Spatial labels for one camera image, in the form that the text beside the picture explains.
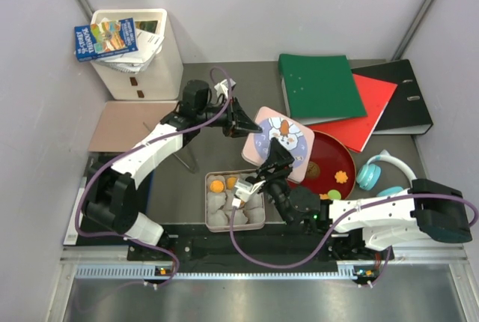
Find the silver tin lid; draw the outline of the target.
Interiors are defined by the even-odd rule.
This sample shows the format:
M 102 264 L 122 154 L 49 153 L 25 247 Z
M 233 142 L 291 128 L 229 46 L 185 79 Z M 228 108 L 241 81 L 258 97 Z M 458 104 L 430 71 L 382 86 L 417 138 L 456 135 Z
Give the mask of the silver tin lid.
M 305 179 L 314 143 L 314 132 L 297 121 L 269 107 L 261 107 L 254 122 L 261 133 L 250 133 L 242 149 L 242 158 L 255 166 L 266 161 L 271 140 L 276 139 L 293 158 L 293 170 L 288 180 L 300 183 Z

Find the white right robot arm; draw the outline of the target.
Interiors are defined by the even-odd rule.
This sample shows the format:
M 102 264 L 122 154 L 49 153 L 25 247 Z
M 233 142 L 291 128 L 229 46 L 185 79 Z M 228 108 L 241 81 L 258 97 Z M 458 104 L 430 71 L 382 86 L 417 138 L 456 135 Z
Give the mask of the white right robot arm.
M 397 243 L 430 238 L 440 243 L 472 241 L 466 200 L 448 186 L 408 173 L 410 186 L 381 197 L 357 200 L 321 199 L 304 186 L 291 187 L 287 177 L 293 156 L 273 139 L 266 161 L 254 176 L 239 179 L 232 205 L 239 207 L 266 193 L 287 225 L 304 223 L 329 236 L 359 230 L 351 237 L 351 253 L 360 259 Z

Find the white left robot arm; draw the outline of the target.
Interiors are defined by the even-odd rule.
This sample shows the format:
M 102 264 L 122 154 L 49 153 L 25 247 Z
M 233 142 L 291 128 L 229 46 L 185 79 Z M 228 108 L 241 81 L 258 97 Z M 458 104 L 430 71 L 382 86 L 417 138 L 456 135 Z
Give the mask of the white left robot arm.
M 151 258 L 164 258 L 170 249 L 167 235 L 139 210 L 137 190 L 163 160 L 187 146 L 204 127 L 219 127 L 231 138 L 261 133 L 233 97 L 233 88 L 230 79 L 216 84 L 219 101 L 212 103 L 213 90 L 207 82 L 188 81 L 174 110 L 146 138 L 107 163 L 93 165 L 76 215 L 101 225 L 102 236 L 137 240 Z

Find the red round lacquer tray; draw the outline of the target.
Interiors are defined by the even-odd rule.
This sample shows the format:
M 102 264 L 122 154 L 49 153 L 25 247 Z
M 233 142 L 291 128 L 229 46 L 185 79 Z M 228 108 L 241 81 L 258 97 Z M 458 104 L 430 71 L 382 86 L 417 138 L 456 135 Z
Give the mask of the red round lacquer tray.
M 335 173 L 345 171 L 349 177 L 345 184 L 335 181 Z M 342 198 L 349 197 L 355 186 L 356 165 L 349 150 L 334 137 L 325 133 L 314 133 L 311 158 L 305 179 L 301 183 L 289 182 L 291 186 L 304 186 L 313 193 L 327 194 L 338 190 Z

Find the green macaron cookie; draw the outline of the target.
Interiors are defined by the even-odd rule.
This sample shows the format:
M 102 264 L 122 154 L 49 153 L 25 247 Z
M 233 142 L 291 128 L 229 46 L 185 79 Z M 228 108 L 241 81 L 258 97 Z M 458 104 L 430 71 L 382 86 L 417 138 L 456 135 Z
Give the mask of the green macaron cookie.
M 328 196 L 328 198 L 331 199 L 331 200 L 341 200 L 341 198 L 342 198 L 341 193 L 340 193 L 338 190 L 336 190 L 336 189 L 331 189 L 331 190 L 329 190 L 329 191 L 327 192 L 327 196 Z

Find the pink cookie tin box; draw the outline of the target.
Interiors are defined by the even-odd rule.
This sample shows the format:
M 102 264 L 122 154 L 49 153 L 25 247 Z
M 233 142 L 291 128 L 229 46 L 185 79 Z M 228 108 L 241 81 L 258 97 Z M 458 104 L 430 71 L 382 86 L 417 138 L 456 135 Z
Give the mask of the pink cookie tin box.
M 254 176 L 253 170 L 210 172 L 205 177 L 205 225 L 210 232 L 253 231 L 266 223 L 263 193 L 248 201 L 234 195 L 235 183 Z

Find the white storage bin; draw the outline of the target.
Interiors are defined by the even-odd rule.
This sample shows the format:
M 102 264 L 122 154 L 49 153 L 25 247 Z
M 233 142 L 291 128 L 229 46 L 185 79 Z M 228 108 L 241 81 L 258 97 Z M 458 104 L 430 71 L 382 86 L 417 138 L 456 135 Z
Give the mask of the white storage bin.
M 180 57 L 168 13 L 157 9 L 97 10 L 92 23 L 104 19 L 132 17 L 136 22 L 155 22 L 155 32 L 164 37 L 162 47 L 142 72 L 125 73 L 110 67 L 93 64 L 94 69 L 116 100 L 175 100 L 180 93 L 183 62 Z

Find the light blue cat headphones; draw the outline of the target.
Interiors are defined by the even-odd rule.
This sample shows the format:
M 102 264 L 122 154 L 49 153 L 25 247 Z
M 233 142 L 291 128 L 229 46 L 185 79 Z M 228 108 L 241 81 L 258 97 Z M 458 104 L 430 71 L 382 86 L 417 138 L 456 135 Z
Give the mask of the light blue cat headphones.
M 398 168 L 409 181 L 409 185 L 417 179 L 414 171 L 402 160 L 393 157 L 387 150 L 382 150 L 379 154 L 372 156 L 360 169 L 356 175 L 356 184 L 364 191 L 372 190 L 382 174 L 382 169 L 378 162 L 386 162 Z

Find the red folder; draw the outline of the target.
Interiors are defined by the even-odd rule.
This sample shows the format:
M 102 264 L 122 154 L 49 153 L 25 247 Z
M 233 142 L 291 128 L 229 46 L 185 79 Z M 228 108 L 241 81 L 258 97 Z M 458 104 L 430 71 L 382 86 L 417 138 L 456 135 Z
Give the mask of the red folder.
M 364 150 L 385 108 L 397 89 L 397 84 L 353 74 L 367 115 L 321 124 L 310 125 L 315 132 L 326 133 L 351 151 Z

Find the pink notebook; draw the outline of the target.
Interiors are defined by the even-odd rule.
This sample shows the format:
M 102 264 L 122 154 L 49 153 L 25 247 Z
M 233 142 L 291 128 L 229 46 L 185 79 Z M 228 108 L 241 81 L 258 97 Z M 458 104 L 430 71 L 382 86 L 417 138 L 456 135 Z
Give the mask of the pink notebook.
M 130 150 L 147 137 L 176 105 L 176 101 L 107 102 L 88 151 L 122 153 Z

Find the white papers in bin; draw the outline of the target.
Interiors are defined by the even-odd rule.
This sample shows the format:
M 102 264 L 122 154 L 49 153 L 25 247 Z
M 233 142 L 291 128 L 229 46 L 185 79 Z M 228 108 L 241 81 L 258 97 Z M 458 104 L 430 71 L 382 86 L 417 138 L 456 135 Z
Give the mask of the white papers in bin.
M 156 34 L 159 20 L 135 21 L 138 50 L 96 60 L 96 64 L 122 73 L 138 74 L 147 69 L 161 51 L 164 36 Z

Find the blue paperback book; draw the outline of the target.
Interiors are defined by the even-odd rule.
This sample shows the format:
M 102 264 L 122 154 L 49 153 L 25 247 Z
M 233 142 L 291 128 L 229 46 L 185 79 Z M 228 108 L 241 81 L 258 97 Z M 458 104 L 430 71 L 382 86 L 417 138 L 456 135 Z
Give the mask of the blue paperback book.
M 138 51 L 133 18 L 76 26 L 74 37 L 75 56 L 79 62 Z

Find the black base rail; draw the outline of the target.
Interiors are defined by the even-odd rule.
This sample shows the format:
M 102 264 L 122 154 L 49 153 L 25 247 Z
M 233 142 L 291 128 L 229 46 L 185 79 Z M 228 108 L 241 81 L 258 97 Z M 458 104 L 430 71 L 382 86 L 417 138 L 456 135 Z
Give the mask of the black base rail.
M 209 257 L 244 259 L 235 250 L 228 232 L 210 232 L 205 224 L 169 224 L 167 236 L 159 245 L 173 252 L 180 261 L 204 261 Z M 271 264 L 291 264 L 310 255 L 322 239 L 321 234 L 310 234 L 304 227 L 288 227 L 281 223 L 267 223 L 254 231 L 236 231 L 239 247 L 251 257 Z M 314 262 L 381 261 L 393 258 L 387 249 L 375 252 L 360 241 L 361 233 L 332 234 L 313 257 Z

